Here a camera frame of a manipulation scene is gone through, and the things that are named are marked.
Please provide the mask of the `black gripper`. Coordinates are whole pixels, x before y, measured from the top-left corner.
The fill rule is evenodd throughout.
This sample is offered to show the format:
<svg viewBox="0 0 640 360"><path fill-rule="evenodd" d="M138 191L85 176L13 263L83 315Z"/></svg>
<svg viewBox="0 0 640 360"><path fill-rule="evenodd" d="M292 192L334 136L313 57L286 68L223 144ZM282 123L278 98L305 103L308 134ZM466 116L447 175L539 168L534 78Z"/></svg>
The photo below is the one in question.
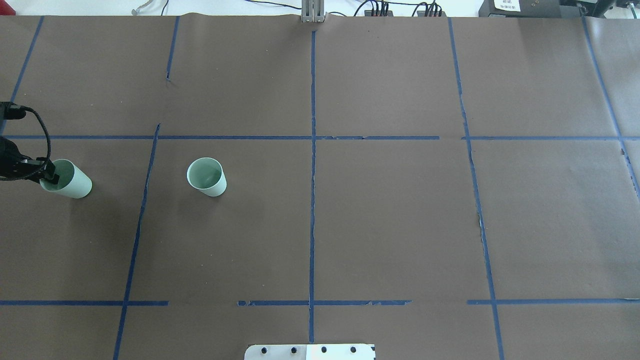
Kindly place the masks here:
<svg viewBox="0 0 640 360"><path fill-rule="evenodd" d="M42 169L33 175L33 182L58 184L60 176L56 173L56 166L50 159L36 158L35 165L29 162L31 160L32 158L20 153L13 141L3 136L0 138L0 177L3 182L25 180L33 175L35 166L36 168L41 166Z"/></svg>

